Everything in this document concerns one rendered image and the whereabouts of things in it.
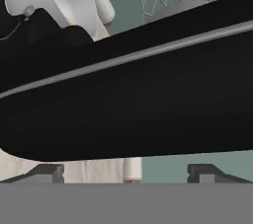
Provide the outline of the cream cylindrical object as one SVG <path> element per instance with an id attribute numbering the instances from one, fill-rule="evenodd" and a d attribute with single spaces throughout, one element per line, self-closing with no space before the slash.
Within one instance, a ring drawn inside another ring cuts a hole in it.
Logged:
<path id="1" fill-rule="evenodd" d="M 109 36 L 107 26 L 109 26 L 115 18 L 116 12 L 110 0 L 94 0 L 98 12 L 98 27 L 92 36 L 94 41 Z"/>

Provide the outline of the cream blocky object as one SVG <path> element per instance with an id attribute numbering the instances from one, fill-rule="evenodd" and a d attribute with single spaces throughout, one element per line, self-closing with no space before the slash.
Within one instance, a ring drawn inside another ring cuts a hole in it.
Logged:
<path id="1" fill-rule="evenodd" d="M 0 149 L 0 181 L 25 174 L 38 165 Z M 142 158 L 123 158 L 64 162 L 68 184 L 138 184 L 142 179 Z"/>

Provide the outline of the black stand mixer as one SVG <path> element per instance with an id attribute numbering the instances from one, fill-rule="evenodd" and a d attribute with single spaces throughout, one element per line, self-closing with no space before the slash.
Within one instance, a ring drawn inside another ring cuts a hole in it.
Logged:
<path id="1" fill-rule="evenodd" d="M 0 0 L 0 149 L 53 162 L 253 150 L 253 0 L 97 41 Z"/>

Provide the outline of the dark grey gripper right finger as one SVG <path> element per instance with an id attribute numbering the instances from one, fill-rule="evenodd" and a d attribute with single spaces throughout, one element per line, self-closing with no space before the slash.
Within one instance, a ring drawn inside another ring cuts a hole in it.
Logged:
<path id="1" fill-rule="evenodd" d="M 251 184 L 251 181 L 223 172 L 214 164 L 189 164 L 187 172 L 189 184 Z"/>

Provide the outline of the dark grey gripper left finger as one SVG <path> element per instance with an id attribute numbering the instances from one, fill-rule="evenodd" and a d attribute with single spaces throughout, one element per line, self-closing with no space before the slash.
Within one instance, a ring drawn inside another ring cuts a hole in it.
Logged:
<path id="1" fill-rule="evenodd" d="M 25 174 L 1 181 L 1 184 L 63 184 L 62 164 L 39 164 Z"/>

